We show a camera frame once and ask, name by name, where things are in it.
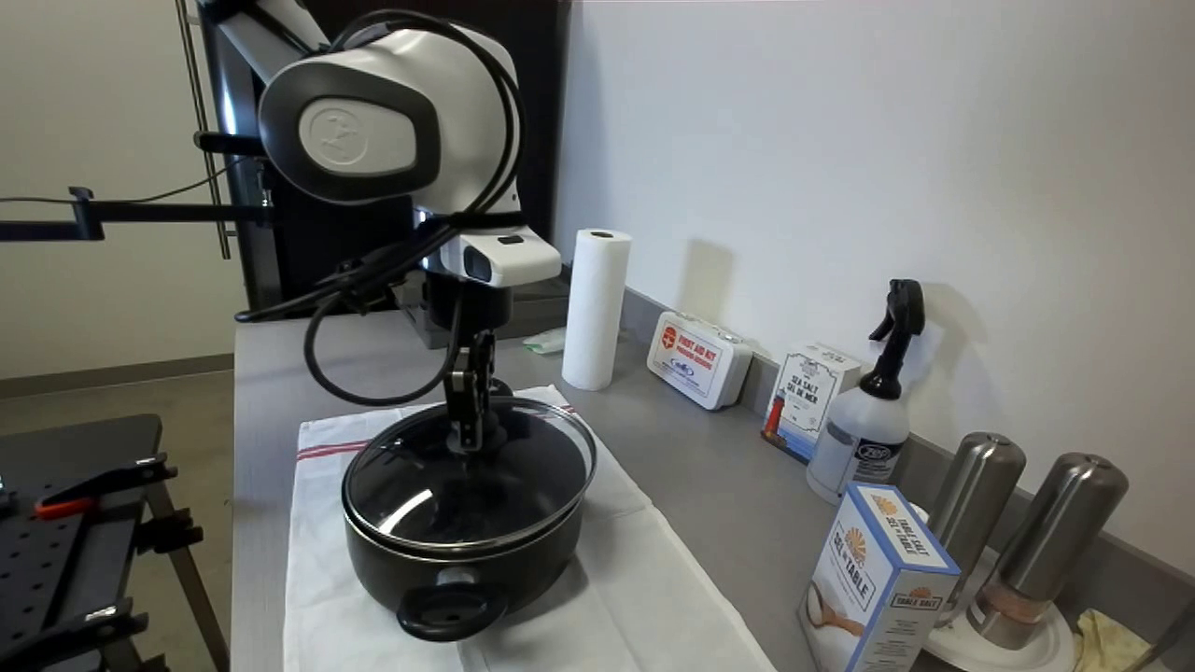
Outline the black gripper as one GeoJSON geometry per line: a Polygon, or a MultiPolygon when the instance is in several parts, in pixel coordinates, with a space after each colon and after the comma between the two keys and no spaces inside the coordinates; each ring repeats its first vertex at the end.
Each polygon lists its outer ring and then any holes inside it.
{"type": "Polygon", "coordinates": [[[470,454],[482,443],[496,439],[496,382],[493,382],[493,352],[496,332],[507,325],[512,296],[505,288],[466,283],[451,276],[429,276],[421,288],[429,321],[449,335],[449,378],[446,378],[446,407],[451,427],[451,452],[470,454]]]}

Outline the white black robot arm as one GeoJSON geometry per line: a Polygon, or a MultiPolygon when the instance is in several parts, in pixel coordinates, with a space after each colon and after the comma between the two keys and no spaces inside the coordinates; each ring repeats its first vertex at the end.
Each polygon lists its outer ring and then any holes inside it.
{"type": "Polygon", "coordinates": [[[329,36],[298,0],[243,8],[221,35],[258,76],[264,168],[332,212],[400,210],[405,240],[369,251],[327,291],[304,335],[319,388],[358,407],[446,391],[476,448],[493,427],[493,332],[507,291],[559,269],[525,219],[525,100],[496,36],[409,8],[378,8],[329,36]],[[449,332],[442,365],[414,388],[368,395],[327,375],[322,321],[420,269],[449,332]]]}

